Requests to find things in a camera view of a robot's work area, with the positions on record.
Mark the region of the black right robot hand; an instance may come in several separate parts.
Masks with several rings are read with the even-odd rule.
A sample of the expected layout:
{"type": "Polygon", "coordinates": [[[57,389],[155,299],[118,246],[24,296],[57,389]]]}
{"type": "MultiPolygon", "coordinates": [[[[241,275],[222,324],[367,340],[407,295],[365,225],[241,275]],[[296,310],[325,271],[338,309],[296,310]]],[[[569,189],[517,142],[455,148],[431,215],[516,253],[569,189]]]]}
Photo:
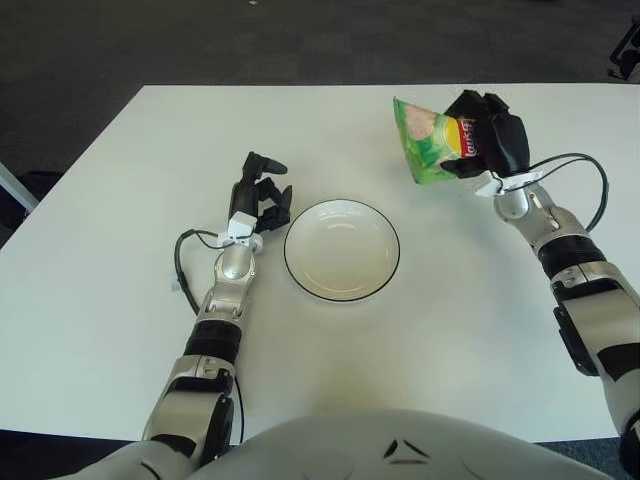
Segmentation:
{"type": "Polygon", "coordinates": [[[529,169],[524,124],[498,95],[464,90],[445,115],[459,125],[462,152],[442,163],[444,171],[458,178],[475,177],[485,171],[508,178],[529,169]]]}

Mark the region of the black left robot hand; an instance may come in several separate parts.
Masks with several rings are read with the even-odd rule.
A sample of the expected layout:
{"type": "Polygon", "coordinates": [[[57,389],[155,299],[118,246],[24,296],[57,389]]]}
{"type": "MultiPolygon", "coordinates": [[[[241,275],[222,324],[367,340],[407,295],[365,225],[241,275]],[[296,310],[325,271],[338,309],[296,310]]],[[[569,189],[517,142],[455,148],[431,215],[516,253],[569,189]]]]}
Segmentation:
{"type": "Polygon", "coordinates": [[[242,167],[242,177],[232,188],[228,217],[237,212],[256,220],[252,232],[274,231],[290,222],[290,206],[293,197],[291,185],[279,190],[271,177],[264,174],[284,175],[286,165],[249,152],[242,167]]]}

